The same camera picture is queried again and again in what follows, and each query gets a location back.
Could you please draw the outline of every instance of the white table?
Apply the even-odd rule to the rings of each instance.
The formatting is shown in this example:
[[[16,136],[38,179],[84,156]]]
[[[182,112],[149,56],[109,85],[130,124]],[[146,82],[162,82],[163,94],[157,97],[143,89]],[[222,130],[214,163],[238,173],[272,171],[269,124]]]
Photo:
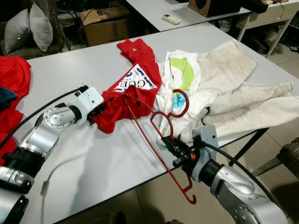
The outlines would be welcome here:
[[[231,37],[211,24],[203,23],[143,36],[142,39],[154,50],[156,61],[162,62],[166,51],[181,49],[209,52]],[[289,80],[299,86],[298,79],[245,45],[241,46],[245,53],[258,62],[249,82],[277,84]],[[106,90],[131,67],[131,63],[120,55],[115,42],[28,62],[32,66],[30,92],[17,106],[25,116],[58,95],[77,88],[82,82],[92,84],[99,91]],[[298,88],[293,92],[299,94]],[[63,101],[68,102],[73,98],[67,97]],[[149,118],[141,118],[140,122],[167,164],[172,167],[174,158],[165,148],[156,144],[156,133]],[[32,119],[22,127],[17,133],[18,139],[34,123],[35,119]],[[240,136],[242,134],[222,139],[220,145]],[[165,169],[134,121],[118,121],[112,134],[104,134],[96,126],[90,127],[87,122],[73,125],[61,135],[57,147],[36,176],[36,182],[27,195],[30,202],[21,223],[41,223],[43,209],[44,223],[60,221],[163,172]],[[50,185],[43,206],[40,191],[49,175]]]
[[[188,7],[187,3],[179,3],[176,0],[127,0],[144,18],[146,18],[159,31],[190,26],[198,23],[208,22],[238,14],[250,13],[249,10],[241,8],[237,13],[229,13],[215,17],[204,17]],[[181,20],[178,25],[173,25],[162,20],[165,14],[173,15]]]
[[[246,15],[236,25],[241,29],[237,40],[241,41],[246,29],[285,21],[283,28],[266,55],[268,57],[275,49],[297,11],[299,11],[299,0],[289,0],[289,2],[282,3],[282,5],[278,3],[269,5],[267,11],[262,14],[251,13]]]

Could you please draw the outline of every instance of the printed logo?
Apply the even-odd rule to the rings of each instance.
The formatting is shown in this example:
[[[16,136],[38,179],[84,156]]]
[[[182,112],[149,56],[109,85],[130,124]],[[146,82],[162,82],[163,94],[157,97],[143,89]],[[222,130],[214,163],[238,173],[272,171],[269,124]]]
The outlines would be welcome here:
[[[139,64],[136,64],[128,74],[114,88],[115,92],[124,92],[130,85],[143,90],[151,90],[157,88],[151,79],[142,70]]]

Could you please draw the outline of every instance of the tiled floor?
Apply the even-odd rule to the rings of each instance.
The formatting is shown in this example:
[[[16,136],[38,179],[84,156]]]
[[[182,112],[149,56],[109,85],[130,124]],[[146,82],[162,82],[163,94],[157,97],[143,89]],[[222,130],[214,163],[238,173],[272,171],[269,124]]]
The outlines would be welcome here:
[[[269,60],[299,78],[298,53],[291,52],[287,47],[279,44]],[[272,159],[284,144],[298,137],[298,130],[299,119],[270,128],[240,159],[240,162],[253,171]],[[225,150],[234,155],[249,138],[250,136],[235,142]],[[220,155],[217,161],[227,163],[227,160]],[[182,183],[187,184],[185,174],[180,169],[177,169],[175,174]],[[261,175],[259,179],[274,195],[288,217],[289,223],[299,224],[298,179],[283,165]],[[206,185],[195,184],[192,193],[197,196],[196,205],[189,204],[173,180],[168,175],[163,175],[64,223],[101,223],[92,220],[107,210],[123,211],[128,224],[164,224],[172,219],[186,224],[233,223],[233,219],[210,194]]]

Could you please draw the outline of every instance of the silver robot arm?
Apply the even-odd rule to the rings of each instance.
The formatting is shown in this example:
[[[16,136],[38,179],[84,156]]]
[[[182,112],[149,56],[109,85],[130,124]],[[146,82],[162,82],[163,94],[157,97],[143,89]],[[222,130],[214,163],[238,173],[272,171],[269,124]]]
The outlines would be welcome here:
[[[258,194],[254,184],[229,166],[216,162],[216,151],[203,147],[202,141],[218,146],[215,126],[206,125],[195,131],[193,146],[182,141],[162,138],[168,150],[177,157],[174,167],[182,170],[195,182],[203,182],[236,224],[288,224],[281,209],[268,198]]]
[[[28,205],[27,194],[34,178],[53,151],[60,134],[103,103],[93,87],[81,87],[76,100],[46,111],[21,140],[13,153],[5,154],[0,167],[0,224],[19,223]]]

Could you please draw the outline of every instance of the gray pillow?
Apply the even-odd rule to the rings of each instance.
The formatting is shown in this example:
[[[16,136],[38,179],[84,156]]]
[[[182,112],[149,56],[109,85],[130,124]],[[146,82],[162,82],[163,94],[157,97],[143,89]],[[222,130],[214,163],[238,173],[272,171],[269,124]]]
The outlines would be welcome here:
[[[23,46],[30,37],[28,9],[20,11],[10,19],[4,31],[5,51],[10,53]]]
[[[34,41],[43,52],[47,51],[53,41],[53,29],[45,13],[35,3],[30,10],[29,21]]]

